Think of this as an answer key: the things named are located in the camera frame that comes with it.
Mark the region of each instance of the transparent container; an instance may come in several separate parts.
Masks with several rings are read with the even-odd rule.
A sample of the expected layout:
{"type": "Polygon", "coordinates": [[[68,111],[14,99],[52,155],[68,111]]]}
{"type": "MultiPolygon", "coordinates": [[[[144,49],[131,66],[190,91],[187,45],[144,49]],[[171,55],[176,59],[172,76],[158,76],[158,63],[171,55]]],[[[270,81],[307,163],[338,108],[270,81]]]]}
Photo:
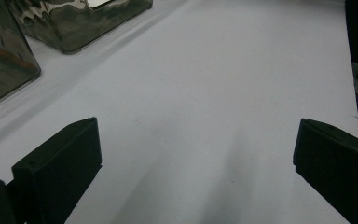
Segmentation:
{"type": "Polygon", "coordinates": [[[153,0],[111,0],[91,7],[88,0],[8,0],[22,31],[66,54],[150,9],[153,0]]]}
{"type": "Polygon", "coordinates": [[[40,67],[5,0],[0,0],[0,99],[39,77],[40,67]]]}

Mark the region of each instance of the white surface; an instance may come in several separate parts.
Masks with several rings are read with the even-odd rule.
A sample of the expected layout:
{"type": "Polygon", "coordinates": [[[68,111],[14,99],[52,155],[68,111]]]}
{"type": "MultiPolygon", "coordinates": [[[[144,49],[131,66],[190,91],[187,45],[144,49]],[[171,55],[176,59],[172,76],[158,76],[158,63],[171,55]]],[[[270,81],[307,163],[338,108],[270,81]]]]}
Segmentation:
{"type": "Polygon", "coordinates": [[[0,104],[0,179],[95,116],[103,169],[66,223],[346,223],[295,172],[301,118],[358,136],[342,1],[156,0],[0,104]]]}
{"type": "Polygon", "coordinates": [[[90,7],[97,7],[109,1],[115,1],[115,0],[87,0],[87,3],[89,4],[90,7]]]}

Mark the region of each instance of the white table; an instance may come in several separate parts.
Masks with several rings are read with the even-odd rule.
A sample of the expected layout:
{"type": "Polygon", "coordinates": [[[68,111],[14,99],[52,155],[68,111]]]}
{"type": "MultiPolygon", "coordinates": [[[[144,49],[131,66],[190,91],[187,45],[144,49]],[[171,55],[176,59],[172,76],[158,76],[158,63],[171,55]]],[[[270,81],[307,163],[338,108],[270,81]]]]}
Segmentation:
{"type": "Polygon", "coordinates": [[[98,173],[66,223],[347,223],[295,172],[301,118],[358,136],[344,2],[155,0],[0,104],[0,179],[97,117],[98,173]]]}

